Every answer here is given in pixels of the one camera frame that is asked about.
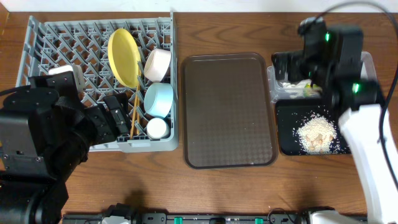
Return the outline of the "white paper napkin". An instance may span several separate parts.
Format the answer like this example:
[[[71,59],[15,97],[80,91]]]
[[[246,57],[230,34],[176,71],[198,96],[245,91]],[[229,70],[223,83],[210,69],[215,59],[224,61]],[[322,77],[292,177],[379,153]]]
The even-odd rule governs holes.
[[[282,88],[305,88],[308,84],[311,84],[311,80],[301,80],[299,82],[279,82]]]

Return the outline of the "yellow orange snack wrapper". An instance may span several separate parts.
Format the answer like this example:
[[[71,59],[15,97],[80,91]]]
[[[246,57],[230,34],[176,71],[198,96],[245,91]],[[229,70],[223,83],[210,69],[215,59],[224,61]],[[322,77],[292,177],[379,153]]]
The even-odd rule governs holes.
[[[307,83],[303,89],[304,97],[318,97],[322,93],[322,89],[317,85]]]

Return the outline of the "light blue bowl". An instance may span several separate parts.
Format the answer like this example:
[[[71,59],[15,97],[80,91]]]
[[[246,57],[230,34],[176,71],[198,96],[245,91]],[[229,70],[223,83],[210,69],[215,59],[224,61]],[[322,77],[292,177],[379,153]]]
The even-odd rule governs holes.
[[[146,91],[144,109],[156,118],[165,118],[171,110],[174,91],[169,83],[153,83]]]

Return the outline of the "small white cup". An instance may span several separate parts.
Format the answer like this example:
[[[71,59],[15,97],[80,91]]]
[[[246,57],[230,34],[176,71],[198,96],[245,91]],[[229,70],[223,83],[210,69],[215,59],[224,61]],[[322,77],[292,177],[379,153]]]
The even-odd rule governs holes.
[[[168,124],[161,118],[152,118],[146,128],[147,135],[152,139],[166,138],[170,134]]]

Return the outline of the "yellow round plate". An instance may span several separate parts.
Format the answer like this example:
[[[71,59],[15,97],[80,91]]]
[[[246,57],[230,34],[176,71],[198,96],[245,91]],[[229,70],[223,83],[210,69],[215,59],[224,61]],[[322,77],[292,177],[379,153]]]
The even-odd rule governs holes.
[[[141,74],[141,56],[131,33],[123,28],[115,30],[108,40],[108,58],[111,71],[125,87],[135,88]]]

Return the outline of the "pink white bowl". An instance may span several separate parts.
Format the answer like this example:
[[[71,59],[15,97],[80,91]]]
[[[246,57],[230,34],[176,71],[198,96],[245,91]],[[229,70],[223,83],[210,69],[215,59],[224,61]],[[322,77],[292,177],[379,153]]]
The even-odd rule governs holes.
[[[169,69],[171,59],[171,51],[154,49],[147,58],[144,76],[153,83],[161,82]]]

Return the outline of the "rice food scraps pile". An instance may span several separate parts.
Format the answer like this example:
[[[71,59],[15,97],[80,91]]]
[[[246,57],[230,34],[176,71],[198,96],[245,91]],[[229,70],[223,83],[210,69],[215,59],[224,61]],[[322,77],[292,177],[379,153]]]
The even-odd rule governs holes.
[[[323,115],[315,112],[306,114],[292,128],[293,137],[306,154],[343,154],[348,149],[338,137],[337,127]]]

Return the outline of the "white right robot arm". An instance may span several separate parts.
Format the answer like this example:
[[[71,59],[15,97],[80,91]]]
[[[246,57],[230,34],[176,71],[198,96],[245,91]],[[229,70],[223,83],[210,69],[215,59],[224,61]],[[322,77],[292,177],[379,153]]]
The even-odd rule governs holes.
[[[276,108],[325,105],[353,155],[366,199],[368,223],[397,223],[397,148],[387,100],[375,79],[361,77],[363,32],[357,26],[302,25],[301,51],[272,56],[277,70],[309,78],[320,98],[281,99]]]

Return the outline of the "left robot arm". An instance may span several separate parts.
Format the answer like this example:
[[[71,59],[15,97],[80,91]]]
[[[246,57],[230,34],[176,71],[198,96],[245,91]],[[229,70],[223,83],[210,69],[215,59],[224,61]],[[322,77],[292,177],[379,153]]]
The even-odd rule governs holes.
[[[129,132],[127,96],[86,107],[70,72],[31,77],[1,95],[1,222],[58,223],[66,182],[90,147]]]

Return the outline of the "clear plastic waste bin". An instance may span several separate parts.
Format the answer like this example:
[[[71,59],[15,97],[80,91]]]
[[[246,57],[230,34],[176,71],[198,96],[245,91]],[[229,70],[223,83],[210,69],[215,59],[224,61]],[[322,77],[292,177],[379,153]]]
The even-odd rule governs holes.
[[[363,61],[361,78],[377,80],[376,69],[371,54],[369,52],[361,52],[361,60]],[[282,88],[279,82],[287,82],[287,74],[285,74],[284,80],[276,80],[273,65],[267,67],[267,77],[272,103],[286,99],[321,98],[321,95],[318,97],[304,97],[303,88]]]

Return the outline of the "black waste tray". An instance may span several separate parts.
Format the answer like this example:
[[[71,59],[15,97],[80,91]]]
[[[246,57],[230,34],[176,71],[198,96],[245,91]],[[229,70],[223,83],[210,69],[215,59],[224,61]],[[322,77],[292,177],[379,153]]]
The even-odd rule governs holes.
[[[318,113],[331,121],[338,130],[338,137],[341,138],[343,144],[348,148],[345,153],[349,154],[350,149],[346,141],[340,134],[335,118],[335,113],[322,105],[319,99],[298,99],[298,100],[279,100],[275,105],[275,112],[277,118],[277,134],[279,140],[280,150],[288,156],[304,156],[306,154],[300,149],[298,143],[295,142],[297,137],[293,137],[292,128],[297,128],[299,125],[297,121],[304,118],[306,114],[311,112]]]

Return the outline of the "grey dishwasher rack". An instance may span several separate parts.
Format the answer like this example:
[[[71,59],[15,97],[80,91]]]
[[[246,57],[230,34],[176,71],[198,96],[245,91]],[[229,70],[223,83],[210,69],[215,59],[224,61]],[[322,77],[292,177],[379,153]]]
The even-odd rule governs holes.
[[[162,139],[151,139],[147,135],[146,124],[150,116],[144,109],[144,96],[151,82],[141,76],[133,139],[130,140],[130,134],[125,134],[114,142],[96,145],[90,150],[125,153],[173,151],[178,146],[177,25],[173,16],[44,23],[30,16],[16,86],[28,85],[30,77],[48,75],[54,67],[75,64],[83,70],[85,89],[79,97],[85,106],[103,104],[105,96],[125,93],[132,117],[136,88],[125,87],[117,81],[107,54],[108,40],[120,28],[128,30],[136,41],[141,56],[140,70],[144,69],[154,49],[172,53],[169,69],[163,79],[174,90],[173,105],[165,118],[170,134]]]

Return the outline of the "brown serving tray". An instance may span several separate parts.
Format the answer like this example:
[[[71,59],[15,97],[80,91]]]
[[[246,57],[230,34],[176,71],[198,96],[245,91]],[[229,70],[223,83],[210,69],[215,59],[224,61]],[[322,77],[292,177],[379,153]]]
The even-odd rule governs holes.
[[[269,166],[278,156],[266,62],[257,53],[182,62],[183,150],[193,169]]]

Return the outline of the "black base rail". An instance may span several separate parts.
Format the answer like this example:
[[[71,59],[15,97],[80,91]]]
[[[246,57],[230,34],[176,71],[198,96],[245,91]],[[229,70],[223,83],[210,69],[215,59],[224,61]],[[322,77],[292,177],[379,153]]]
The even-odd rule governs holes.
[[[61,223],[67,224],[290,224],[308,223],[301,214],[275,209],[267,215],[184,215],[166,213],[141,213],[138,209],[118,203],[99,214],[66,214]]]

